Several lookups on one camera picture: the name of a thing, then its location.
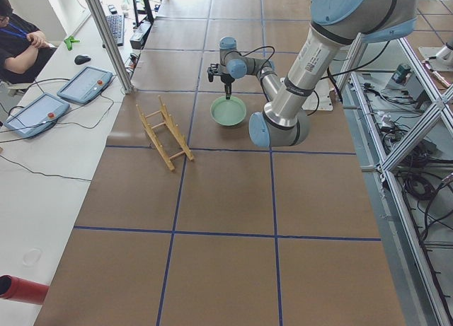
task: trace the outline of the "blue lanyard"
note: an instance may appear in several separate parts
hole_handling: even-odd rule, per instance
[[[19,33],[15,33],[13,31],[9,31],[9,30],[7,30],[5,28],[1,28],[0,31],[3,31],[4,33],[8,33],[9,35],[17,36],[19,38],[27,38],[27,33],[25,31],[23,31],[22,29],[20,29],[19,27],[15,26],[12,23],[9,23],[9,25],[11,27],[13,27],[14,29],[16,29]]]

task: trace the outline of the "black shirt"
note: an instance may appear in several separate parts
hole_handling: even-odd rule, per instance
[[[38,31],[39,28],[32,23],[29,23],[16,14],[11,15],[9,23],[12,23],[17,28],[20,28],[25,33],[33,33]],[[5,30],[18,35],[12,35],[0,30],[0,78],[7,80],[11,83],[30,83],[35,80],[35,77],[41,72],[42,68],[49,61],[50,57],[55,51],[55,48],[41,48],[38,52],[35,64],[32,65],[24,74],[16,74],[4,68],[5,60],[9,57],[16,57],[24,52],[29,46],[30,42],[25,37],[19,37],[22,34],[19,30],[8,24],[4,27]]]

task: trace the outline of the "white desk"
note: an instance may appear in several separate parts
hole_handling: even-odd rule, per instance
[[[123,61],[132,52],[129,36],[126,34],[125,46],[120,47]],[[81,42],[74,43],[72,51],[68,51],[62,43],[38,80],[71,78],[87,64],[114,72],[92,18],[84,23],[74,37]],[[77,66],[74,58],[78,54],[88,54],[92,60]],[[64,81],[40,85],[44,91],[56,95]],[[27,105],[40,94],[41,90],[34,86],[19,104]],[[59,121],[77,122],[91,127],[113,101],[110,111],[96,128],[84,129],[75,124],[57,125],[34,139],[1,143],[4,149],[1,155],[34,171],[90,180],[124,97],[117,78],[103,95],[111,100],[98,97]],[[71,109],[76,107],[78,105],[71,104]],[[0,141],[17,138],[12,132],[0,134]],[[9,274],[50,284],[89,182],[32,174],[2,158],[0,178],[0,275]],[[39,309],[38,305],[0,300],[0,325],[32,325]]]

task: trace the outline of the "red cylinder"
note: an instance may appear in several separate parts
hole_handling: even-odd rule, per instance
[[[17,278],[15,276],[0,276],[0,298],[42,305],[49,286],[37,282]]]

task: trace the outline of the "person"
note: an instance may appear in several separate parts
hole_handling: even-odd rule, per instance
[[[36,25],[14,14],[9,0],[0,0],[0,79],[33,82],[54,51]]]

